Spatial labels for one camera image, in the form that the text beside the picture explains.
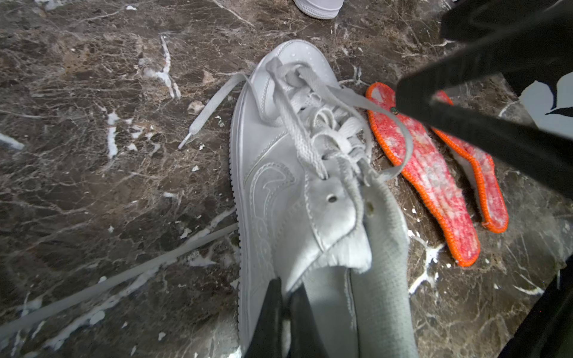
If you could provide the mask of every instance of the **sneaker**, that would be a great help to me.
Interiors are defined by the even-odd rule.
[[[230,164],[241,243],[243,352],[267,285],[280,277],[286,300],[304,283],[330,358],[358,357],[359,346],[361,357],[417,357],[406,221],[384,184],[411,155],[408,131],[392,113],[340,88],[319,49],[292,40],[265,56],[249,78],[232,77],[180,147],[242,81]],[[370,128],[355,107],[382,112],[400,126],[407,143],[401,166],[380,174],[371,168]]]
[[[344,0],[295,0],[295,5],[306,15],[320,20],[334,19]]]

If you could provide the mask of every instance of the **shoelace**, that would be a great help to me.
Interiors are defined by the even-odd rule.
[[[385,182],[396,177],[407,164],[414,148],[412,137],[393,113],[357,95],[350,88],[326,85],[304,62],[282,64],[275,57],[267,63],[265,69],[275,83],[273,101],[279,112],[278,117],[271,117],[261,109],[253,84],[247,76],[242,73],[235,74],[191,123],[179,149],[201,130],[233,88],[245,82],[254,97],[261,120],[274,127],[283,125],[293,139],[301,161],[311,166],[321,179],[328,178],[323,161],[330,158],[344,159],[354,174],[362,177],[366,184],[366,172],[372,178]],[[380,112],[398,125],[406,143],[406,155],[401,165],[381,173],[377,173],[370,166],[373,146],[370,126],[355,107]],[[358,139],[359,132],[363,133],[365,144]],[[329,145],[329,151],[323,155],[316,147],[316,141],[320,137],[327,138],[329,143],[333,144]]]

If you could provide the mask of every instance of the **brown marble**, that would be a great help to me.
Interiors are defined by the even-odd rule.
[[[0,2],[0,132],[25,146],[0,148],[0,323],[236,219],[228,163],[238,89],[220,118],[177,150],[230,75],[302,38],[359,93],[375,81],[395,83],[455,50],[438,37],[449,6],[347,0],[335,20],[318,21],[291,0]],[[456,104],[505,109],[508,120],[529,123],[501,77],[449,93]],[[411,296],[420,356],[493,357],[573,251],[573,205],[497,161],[510,224],[492,234],[479,224],[469,182],[439,147],[465,191],[482,253],[467,269],[447,248],[428,264],[435,285],[423,282]],[[389,165],[380,150],[375,158],[376,167]],[[411,241],[413,283],[444,238],[403,178],[391,187],[421,238]],[[0,356],[232,357],[237,242],[230,235],[51,317],[0,342]]]

